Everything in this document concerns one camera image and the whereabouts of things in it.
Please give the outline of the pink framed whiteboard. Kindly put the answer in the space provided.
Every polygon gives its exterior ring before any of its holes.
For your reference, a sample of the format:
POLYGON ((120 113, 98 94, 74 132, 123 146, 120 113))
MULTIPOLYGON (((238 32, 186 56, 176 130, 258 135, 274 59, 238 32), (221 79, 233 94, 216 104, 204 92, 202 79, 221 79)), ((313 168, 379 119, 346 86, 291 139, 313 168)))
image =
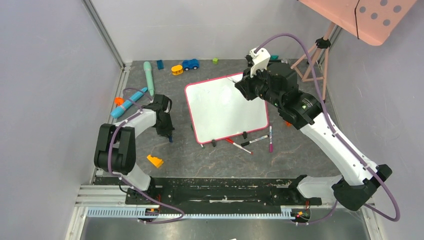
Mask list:
POLYGON ((227 79, 241 80, 242 76, 240 72, 186 85, 184 93, 197 143, 268 128, 267 103, 260 98, 246 100, 235 83, 227 79))

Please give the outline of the magenta whiteboard marker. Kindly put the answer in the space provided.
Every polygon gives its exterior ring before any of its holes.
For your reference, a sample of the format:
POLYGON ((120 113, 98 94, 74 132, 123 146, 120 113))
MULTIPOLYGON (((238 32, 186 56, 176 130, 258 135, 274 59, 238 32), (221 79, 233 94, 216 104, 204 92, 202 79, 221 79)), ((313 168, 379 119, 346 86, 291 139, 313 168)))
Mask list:
POLYGON ((271 125, 269 126, 268 138, 269 138, 269 152, 272 153, 273 152, 273 127, 271 125))

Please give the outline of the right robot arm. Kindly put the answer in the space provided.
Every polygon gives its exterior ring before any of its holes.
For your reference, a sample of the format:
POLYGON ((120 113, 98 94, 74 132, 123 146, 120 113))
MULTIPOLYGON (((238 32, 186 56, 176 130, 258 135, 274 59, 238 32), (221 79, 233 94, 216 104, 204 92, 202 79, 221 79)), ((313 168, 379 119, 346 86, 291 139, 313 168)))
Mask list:
POLYGON ((377 165, 350 141, 342 143, 338 139, 342 132, 324 113, 320 101, 299 89, 297 73, 287 63, 273 63, 254 75, 246 68, 234 86, 246 100, 260 98, 276 107, 282 119, 311 139, 340 171, 340 175, 333 177, 299 176, 288 191, 293 203, 327 198, 357 211, 381 185, 368 168, 383 182, 392 174, 388 165, 377 165))

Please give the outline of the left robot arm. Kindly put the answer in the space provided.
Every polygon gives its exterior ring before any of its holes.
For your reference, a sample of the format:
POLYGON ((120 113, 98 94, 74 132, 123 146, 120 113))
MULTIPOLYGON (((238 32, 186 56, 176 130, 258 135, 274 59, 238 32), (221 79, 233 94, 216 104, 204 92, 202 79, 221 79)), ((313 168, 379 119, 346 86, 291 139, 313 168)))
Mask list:
POLYGON ((138 197, 145 204, 153 203, 157 190, 150 186, 152 177, 137 164, 136 138, 149 128, 154 128, 160 137, 173 141, 175 130, 170 111, 172 100, 156 94, 151 103, 144 105, 130 117, 115 124, 100 126, 93 163, 95 167, 119 177, 123 182, 138 190, 138 197))

